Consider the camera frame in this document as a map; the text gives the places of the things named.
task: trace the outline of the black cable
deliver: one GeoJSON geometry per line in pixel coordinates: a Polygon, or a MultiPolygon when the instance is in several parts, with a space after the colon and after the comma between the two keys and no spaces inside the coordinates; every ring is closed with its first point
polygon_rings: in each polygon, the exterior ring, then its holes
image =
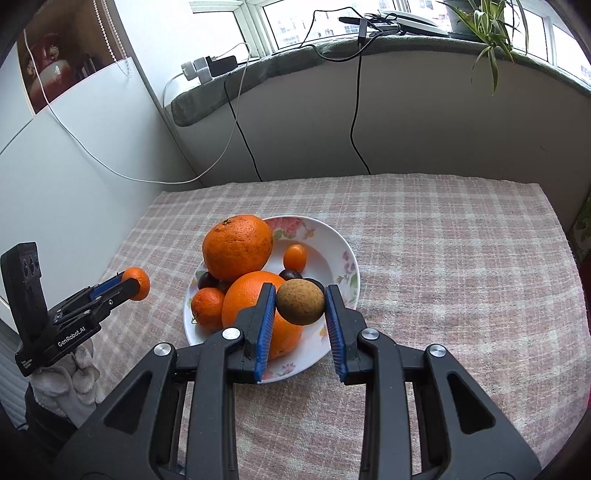
{"type": "Polygon", "coordinates": [[[361,59],[362,58],[363,58],[363,55],[359,55],[359,66],[357,67],[357,88],[356,88],[356,93],[355,93],[355,114],[353,116],[353,122],[351,123],[351,132],[349,134],[349,138],[351,140],[351,145],[353,145],[353,149],[355,150],[355,153],[357,153],[357,156],[359,157],[361,162],[363,162],[365,169],[368,171],[368,175],[371,175],[371,171],[370,171],[367,163],[365,163],[363,156],[361,155],[361,153],[359,153],[359,150],[357,149],[357,145],[355,145],[355,140],[353,140],[353,130],[355,129],[355,122],[357,121],[357,114],[359,112],[359,85],[361,83],[361,59]]]}
{"type": "Polygon", "coordinates": [[[244,144],[246,145],[246,149],[248,150],[248,153],[250,154],[250,156],[252,158],[252,164],[255,166],[256,176],[259,178],[259,181],[262,181],[261,174],[259,173],[258,167],[256,166],[255,156],[252,154],[252,150],[248,146],[248,142],[246,141],[246,137],[244,136],[244,132],[242,131],[242,127],[240,126],[240,123],[238,123],[238,119],[236,118],[236,112],[234,112],[234,107],[232,106],[232,101],[230,100],[230,95],[228,94],[228,88],[226,87],[226,82],[228,81],[229,78],[230,78],[230,74],[228,74],[226,76],[226,79],[223,81],[223,91],[226,92],[226,99],[228,99],[228,105],[230,106],[230,110],[232,111],[232,116],[234,117],[234,120],[236,121],[236,126],[238,127],[238,130],[240,131],[240,134],[242,135],[242,139],[244,140],[244,144]]]}
{"type": "Polygon", "coordinates": [[[394,23],[398,19],[398,15],[395,14],[394,12],[389,13],[385,17],[382,17],[381,15],[376,15],[376,14],[365,14],[365,19],[371,20],[376,23],[386,23],[388,25],[391,25],[392,23],[394,23]]]}
{"type": "Polygon", "coordinates": [[[375,36],[371,37],[369,39],[369,41],[357,53],[351,55],[350,57],[344,58],[344,59],[331,59],[330,57],[326,57],[326,56],[322,55],[322,53],[319,52],[318,47],[316,47],[316,45],[314,45],[313,43],[311,43],[309,45],[304,45],[301,48],[310,47],[310,48],[312,48],[316,52],[316,54],[321,59],[324,59],[326,61],[333,61],[333,62],[340,63],[340,62],[344,62],[344,61],[353,60],[355,57],[360,56],[365,51],[365,49],[368,48],[375,41],[376,38],[379,38],[382,35],[388,35],[388,34],[389,35],[394,35],[396,33],[395,32],[392,32],[391,30],[386,30],[386,31],[383,31],[383,32],[379,32],[375,36]]]}
{"type": "MultiPolygon", "coordinates": [[[[304,40],[302,41],[302,43],[300,43],[296,48],[294,48],[294,50],[297,50],[298,48],[301,48],[304,43],[306,43],[306,40],[308,39],[308,36],[310,35],[310,32],[312,31],[312,27],[314,26],[314,22],[316,21],[316,12],[323,12],[323,13],[331,13],[331,12],[340,12],[341,10],[348,10],[348,9],[353,10],[353,12],[355,12],[357,14],[357,16],[359,18],[365,18],[363,15],[361,15],[356,9],[354,9],[353,7],[343,7],[343,8],[337,8],[336,10],[314,10],[314,13],[312,13],[312,23],[310,24],[310,28],[308,29],[308,33],[306,34],[306,36],[304,37],[304,40]]],[[[381,32],[382,29],[379,27],[376,27],[373,23],[371,23],[368,20],[368,25],[374,29],[376,29],[378,32],[381,32]]]]}

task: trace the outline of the white plate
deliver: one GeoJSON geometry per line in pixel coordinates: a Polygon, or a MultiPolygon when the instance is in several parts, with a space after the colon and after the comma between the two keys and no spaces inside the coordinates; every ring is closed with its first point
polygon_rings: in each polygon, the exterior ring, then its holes
{"type": "MultiPolygon", "coordinates": [[[[283,253],[292,244],[306,246],[308,261],[302,275],[314,278],[324,286],[339,286],[345,306],[357,307],[361,279],[357,260],[347,241],[331,226],[313,218],[282,215],[266,218],[273,231],[273,252],[263,270],[279,274],[283,270],[283,253]]],[[[197,281],[206,271],[201,262],[191,279],[184,302],[184,330],[190,345],[203,343],[205,334],[192,323],[191,299],[197,293],[197,281]]],[[[304,328],[300,343],[285,356],[270,360],[262,383],[276,382],[304,371],[330,352],[324,315],[304,328]]]]}

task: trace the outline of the spider plant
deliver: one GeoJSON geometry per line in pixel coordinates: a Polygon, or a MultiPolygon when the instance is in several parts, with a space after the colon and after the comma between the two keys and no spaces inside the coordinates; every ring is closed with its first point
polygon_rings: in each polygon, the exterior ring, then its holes
{"type": "Polygon", "coordinates": [[[525,30],[525,51],[529,49],[530,34],[527,28],[527,20],[525,19],[525,12],[521,5],[521,0],[500,0],[493,2],[492,0],[480,0],[480,5],[476,5],[475,0],[468,0],[470,6],[474,9],[473,13],[466,13],[452,5],[442,2],[448,8],[451,8],[460,20],[477,36],[486,47],[480,52],[472,66],[472,74],[478,61],[485,55],[488,55],[488,60],[491,64],[492,72],[492,93],[496,92],[496,87],[499,83],[499,68],[496,63],[495,48],[500,47],[501,50],[511,59],[513,63],[512,38],[509,37],[507,28],[517,30],[515,27],[515,4],[519,8],[519,16],[523,22],[525,30]],[[513,11],[513,24],[509,25],[504,21],[505,6],[509,6],[513,11]]]}

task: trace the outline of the tangerine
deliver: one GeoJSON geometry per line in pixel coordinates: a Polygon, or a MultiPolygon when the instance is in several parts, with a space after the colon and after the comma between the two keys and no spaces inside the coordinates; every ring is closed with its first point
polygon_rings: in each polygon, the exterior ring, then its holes
{"type": "Polygon", "coordinates": [[[224,294],[214,287],[199,290],[191,300],[191,312],[199,326],[208,332],[222,329],[224,294]]]}
{"type": "MultiPolygon", "coordinates": [[[[285,283],[285,280],[274,273],[257,271],[241,276],[232,284],[223,302],[222,324],[224,328],[228,328],[236,321],[240,310],[256,305],[263,283],[272,283],[275,288],[279,288],[285,283]]],[[[302,331],[303,327],[292,325],[275,311],[269,360],[291,352],[299,343],[302,331]]]]}
{"type": "Polygon", "coordinates": [[[302,273],[306,267],[308,255],[304,245],[290,245],[283,254],[283,266],[288,270],[295,270],[302,273]]]}
{"type": "Polygon", "coordinates": [[[138,292],[131,297],[130,300],[140,301],[145,299],[148,296],[148,293],[150,293],[150,278],[148,274],[139,267],[129,267],[123,272],[121,281],[125,281],[128,278],[134,278],[139,283],[138,292]]]}
{"type": "Polygon", "coordinates": [[[215,278],[233,282],[262,269],[273,250],[271,228],[254,215],[230,217],[203,239],[203,261],[215,278]]]}

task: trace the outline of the window sill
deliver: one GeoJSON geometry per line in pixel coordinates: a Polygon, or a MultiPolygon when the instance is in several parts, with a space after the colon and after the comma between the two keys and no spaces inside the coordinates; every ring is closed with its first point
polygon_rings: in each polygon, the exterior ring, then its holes
{"type": "MultiPolygon", "coordinates": [[[[316,42],[319,51],[325,56],[339,58],[355,54],[358,51],[356,37],[354,38],[330,38],[316,42]]],[[[446,53],[463,53],[473,55],[474,58],[482,51],[482,44],[455,40],[443,37],[383,37],[376,39],[366,51],[366,55],[389,53],[394,51],[441,51],[446,53]]],[[[577,77],[558,69],[547,62],[536,60],[530,56],[515,52],[515,63],[538,70],[552,78],[577,90],[587,98],[591,98],[591,85],[586,84],[577,77]]],[[[508,61],[499,49],[498,58],[508,61]]],[[[281,76],[300,70],[305,70],[325,63],[311,48],[292,49],[279,51],[275,55],[264,57],[249,64],[245,75],[242,93],[260,85],[269,78],[281,76]]],[[[228,81],[230,98],[236,98],[240,74],[243,67],[239,67],[232,73],[228,81]]],[[[171,111],[175,124],[179,127],[189,127],[201,119],[207,117],[215,110],[227,103],[223,90],[223,82],[226,76],[213,79],[213,81],[182,93],[171,104],[171,111]]]]}

